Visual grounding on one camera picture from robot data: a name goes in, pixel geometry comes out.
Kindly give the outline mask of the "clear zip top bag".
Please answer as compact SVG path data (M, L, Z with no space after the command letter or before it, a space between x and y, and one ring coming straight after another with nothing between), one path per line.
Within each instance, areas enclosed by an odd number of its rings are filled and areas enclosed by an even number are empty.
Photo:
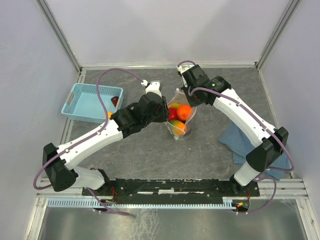
M193 129L197 108L189 104L185 93L179 88L175 90L174 96L167 106L169 118L165 125L169 132L175 140L187 139Z

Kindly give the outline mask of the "green yellow mango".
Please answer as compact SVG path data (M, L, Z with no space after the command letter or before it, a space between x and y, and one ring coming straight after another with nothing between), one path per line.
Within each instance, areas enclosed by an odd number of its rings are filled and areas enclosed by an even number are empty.
M182 136L187 132L187 126L180 120L173 119L169 121L169 128L174 135Z

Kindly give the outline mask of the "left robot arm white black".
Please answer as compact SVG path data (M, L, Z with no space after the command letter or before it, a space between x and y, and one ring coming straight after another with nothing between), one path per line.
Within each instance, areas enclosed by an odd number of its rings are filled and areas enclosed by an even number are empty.
M59 146L45 145L42 166L50 186L61 192L78 185L106 195L111 189L108 176L102 170L79 167L79 163L100 149L140 132L150 123L166 122L168 117L166 98L148 92L138 102L112 114L106 124L79 138Z

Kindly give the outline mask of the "small yellow fruit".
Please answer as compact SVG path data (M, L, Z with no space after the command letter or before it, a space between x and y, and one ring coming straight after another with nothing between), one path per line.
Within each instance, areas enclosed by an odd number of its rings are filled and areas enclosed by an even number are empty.
M105 118L105 119L106 119L106 118L108 118L108 119L109 119L109 118L111 117L111 115L112 115L112 114L113 114L113 112L112 112L112 111L110 111L110 112L108 112L108 114L107 114L107 115L105 115L105 116L104 116L104 118Z

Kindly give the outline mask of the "light blue plastic basket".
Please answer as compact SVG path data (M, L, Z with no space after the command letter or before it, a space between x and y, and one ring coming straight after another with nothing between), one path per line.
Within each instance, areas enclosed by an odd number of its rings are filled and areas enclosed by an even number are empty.
M108 112L115 113L121 108L124 100L123 88L100 85L98 90ZM119 97L116 107L111 102L111 98L115 96ZM106 114L99 101L95 84L74 84L61 113L74 121L102 124L106 120Z

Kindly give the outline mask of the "blue cloth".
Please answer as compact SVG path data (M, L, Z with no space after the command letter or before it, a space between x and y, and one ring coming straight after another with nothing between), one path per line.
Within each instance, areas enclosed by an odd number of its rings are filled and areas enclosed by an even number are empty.
M233 162L240 167L246 162L247 154L254 149L250 140L233 122L228 125L218 141L226 145L233 152ZM271 167L290 169L291 164L287 155L284 153L271 164ZM279 181L282 179L284 173L288 173L288 171L272 168L264 173L266 176L271 176Z

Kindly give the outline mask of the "red apple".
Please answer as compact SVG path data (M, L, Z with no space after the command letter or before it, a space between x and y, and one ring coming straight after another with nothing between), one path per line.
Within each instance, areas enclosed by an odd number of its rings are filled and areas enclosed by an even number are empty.
M169 107L169 117L168 117L168 121L173 121L173 120L178 120L178 115L177 115L177 109L174 107Z

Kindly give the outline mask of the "small dark red fruit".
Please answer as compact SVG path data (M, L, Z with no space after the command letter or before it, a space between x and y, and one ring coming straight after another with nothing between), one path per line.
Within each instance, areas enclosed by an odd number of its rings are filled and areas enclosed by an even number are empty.
M119 101L119 97L118 96L114 96L114 97L111 98L111 102L114 105L114 107L117 106L118 101Z

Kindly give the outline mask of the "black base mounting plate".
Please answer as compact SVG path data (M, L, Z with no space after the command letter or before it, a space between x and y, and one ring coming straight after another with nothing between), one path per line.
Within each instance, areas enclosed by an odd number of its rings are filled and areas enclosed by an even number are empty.
M83 196L93 192L101 200L118 205L176 206L221 204L223 198L259 197L258 183L241 186L235 179L106 179L98 189L82 188Z

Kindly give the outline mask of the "yellow orange round fruit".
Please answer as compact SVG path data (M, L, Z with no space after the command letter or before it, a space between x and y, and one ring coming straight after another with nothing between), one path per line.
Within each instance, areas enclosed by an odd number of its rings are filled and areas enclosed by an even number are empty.
M169 105L170 108L178 109L181 105L179 103L172 103Z

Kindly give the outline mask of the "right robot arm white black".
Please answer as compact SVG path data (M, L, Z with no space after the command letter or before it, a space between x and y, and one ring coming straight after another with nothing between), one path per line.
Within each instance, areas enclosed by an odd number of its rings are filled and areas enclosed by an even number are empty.
M241 100L231 85L221 76L209 78L195 63L177 65L182 77L184 92L192 107L211 105L224 113L248 138L253 150L245 157L245 163L231 177L229 189L236 196L248 189L248 184L270 168L282 154L290 157L286 148L289 133L284 127L275 128L263 120Z

